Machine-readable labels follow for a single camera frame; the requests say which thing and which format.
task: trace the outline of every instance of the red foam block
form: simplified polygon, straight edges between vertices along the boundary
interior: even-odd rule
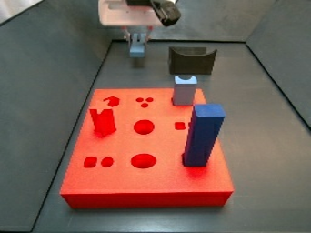
[[[233,185],[218,141],[205,167],[182,166],[193,107],[170,104],[172,89],[98,89],[90,105],[110,97],[117,130],[98,136],[85,115],[61,184],[69,206],[222,206]],[[204,103],[197,89],[193,104]]]

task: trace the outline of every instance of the hole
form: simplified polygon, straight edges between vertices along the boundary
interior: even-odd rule
[[[156,158],[149,154],[138,154],[130,159],[130,165],[140,169],[152,167],[156,163]]]
[[[184,130],[185,129],[184,122],[174,122],[174,129],[176,130]]]
[[[140,135],[149,134],[154,129],[154,125],[149,120],[140,120],[133,125],[133,130]]]
[[[149,105],[146,103],[141,104],[141,108],[146,108]]]
[[[109,102],[108,102],[108,106],[110,106],[110,107],[117,106],[117,105],[120,104],[120,99],[118,99],[117,97],[114,97],[114,96],[110,96],[110,97],[108,97],[108,98],[104,98],[104,99],[102,99],[102,102],[104,102],[104,101],[109,101]]]
[[[113,159],[110,157],[105,157],[102,160],[101,160],[101,166],[102,167],[110,167],[113,164]]]
[[[97,163],[97,158],[96,157],[86,157],[84,160],[84,168],[93,168]]]

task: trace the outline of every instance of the white robot part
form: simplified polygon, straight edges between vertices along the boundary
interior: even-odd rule
[[[128,6],[126,0],[100,0],[98,15],[106,26],[161,26],[152,7]]]

